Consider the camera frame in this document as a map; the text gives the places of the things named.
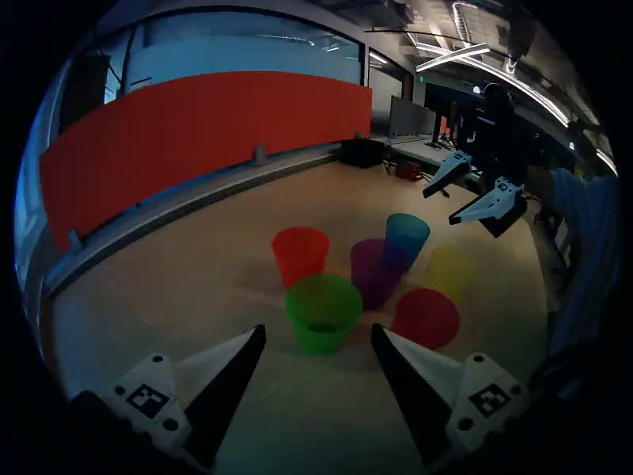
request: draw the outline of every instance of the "person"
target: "person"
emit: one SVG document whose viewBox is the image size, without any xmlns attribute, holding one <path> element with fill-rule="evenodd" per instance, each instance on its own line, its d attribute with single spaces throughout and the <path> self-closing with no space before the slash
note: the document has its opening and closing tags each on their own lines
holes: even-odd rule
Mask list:
<svg viewBox="0 0 633 475">
<path fill-rule="evenodd" d="M 554 354 L 596 336 L 603 301 L 622 262 L 620 182 L 616 176 L 585 181 L 568 170 L 528 165 L 525 190 L 565 217 L 580 246 L 575 274 L 551 325 Z"/>
<path fill-rule="evenodd" d="M 561 308 L 548 322 L 548 353 L 554 355 L 597 335 L 603 301 L 623 259 L 620 182 L 617 176 L 586 181 L 567 169 L 548 169 L 540 140 L 519 126 L 511 96 L 495 83 L 486 86 L 483 96 L 484 114 L 496 125 L 482 139 L 475 135 L 474 142 L 464 145 L 473 156 L 495 157 L 492 169 L 496 173 L 484 172 L 480 180 L 483 190 L 494 187 L 499 175 L 525 183 L 525 190 L 538 197 L 542 206 L 566 219 L 580 246 Z"/>
</svg>

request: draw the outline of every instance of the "desk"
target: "desk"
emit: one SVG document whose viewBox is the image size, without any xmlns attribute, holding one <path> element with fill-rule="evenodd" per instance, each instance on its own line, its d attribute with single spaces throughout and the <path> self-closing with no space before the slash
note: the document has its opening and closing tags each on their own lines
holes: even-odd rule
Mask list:
<svg viewBox="0 0 633 475">
<path fill-rule="evenodd" d="M 433 148 L 426 145 L 427 142 L 429 142 L 429 140 L 423 139 L 394 143 L 392 144 L 392 148 L 409 158 L 439 167 L 446 156 L 452 152 L 445 148 Z M 474 173 L 470 173 L 465 179 L 477 182 L 479 177 Z"/>
<path fill-rule="evenodd" d="M 543 360 L 545 290 L 527 223 L 499 239 L 478 222 L 448 224 L 473 198 L 450 185 L 424 199 L 423 183 L 381 166 L 320 165 L 187 215 L 110 256 L 54 302 L 59 376 L 69 396 L 110 384 L 151 352 L 181 359 L 266 325 L 267 346 L 218 452 L 216 474 L 419 473 L 420 461 L 370 345 L 397 299 L 422 281 L 430 251 L 450 245 L 479 269 L 458 302 L 461 328 L 442 352 L 486 352 L 525 381 Z M 270 243 L 293 225 L 328 234 L 327 272 L 349 277 L 352 245 L 385 235 L 395 212 L 431 228 L 416 264 L 382 311 L 365 313 L 344 348 L 304 355 L 284 312 Z"/>
</svg>

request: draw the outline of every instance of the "plastic cup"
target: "plastic cup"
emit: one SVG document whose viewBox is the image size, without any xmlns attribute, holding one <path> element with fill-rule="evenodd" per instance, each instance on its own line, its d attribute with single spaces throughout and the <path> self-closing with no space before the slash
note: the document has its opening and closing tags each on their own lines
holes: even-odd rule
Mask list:
<svg viewBox="0 0 633 475">
<path fill-rule="evenodd" d="M 364 310 L 380 308 L 409 267 L 407 253 L 384 239 L 357 242 L 350 258 L 351 282 L 361 293 Z"/>
<path fill-rule="evenodd" d="M 283 285 L 290 289 L 303 277 L 323 272 L 330 241 L 319 230 L 294 226 L 278 232 L 271 245 Z"/>
<path fill-rule="evenodd" d="M 340 347 L 350 334 L 362 315 L 362 298 L 342 277 L 309 275 L 288 291 L 286 312 L 301 347 L 324 355 Z"/>
<path fill-rule="evenodd" d="M 475 265 L 466 255 L 450 247 L 438 247 L 430 255 L 423 287 L 459 302 L 475 276 Z"/>
<path fill-rule="evenodd" d="M 391 330 L 434 350 L 449 343 L 460 328 L 457 308 L 445 295 L 431 289 L 415 289 L 400 298 Z"/>
<path fill-rule="evenodd" d="M 409 257 L 409 267 L 413 265 L 415 259 L 430 234 L 430 227 L 422 219 L 397 213 L 387 218 L 387 242 L 397 245 Z"/>
</svg>

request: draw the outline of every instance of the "green cup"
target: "green cup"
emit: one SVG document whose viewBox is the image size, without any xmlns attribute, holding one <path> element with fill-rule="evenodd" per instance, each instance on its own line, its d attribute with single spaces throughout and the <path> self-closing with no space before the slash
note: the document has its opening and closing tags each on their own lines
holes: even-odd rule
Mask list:
<svg viewBox="0 0 633 475">
<path fill-rule="evenodd" d="M 286 312 L 301 347 L 325 355 L 340 347 L 362 315 L 362 297 L 350 281 L 331 274 L 308 275 L 286 295 Z"/>
</svg>

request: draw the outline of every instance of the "purple cup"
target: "purple cup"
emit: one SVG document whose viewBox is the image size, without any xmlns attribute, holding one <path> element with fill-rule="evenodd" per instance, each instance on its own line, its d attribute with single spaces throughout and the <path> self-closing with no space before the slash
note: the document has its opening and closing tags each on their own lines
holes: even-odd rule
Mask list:
<svg viewBox="0 0 633 475">
<path fill-rule="evenodd" d="M 407 253 L 385 239 L 366 239 L 351 249 L 351 282 L 364 310 L 380 308 L 409 267 Z"/>
</svg>

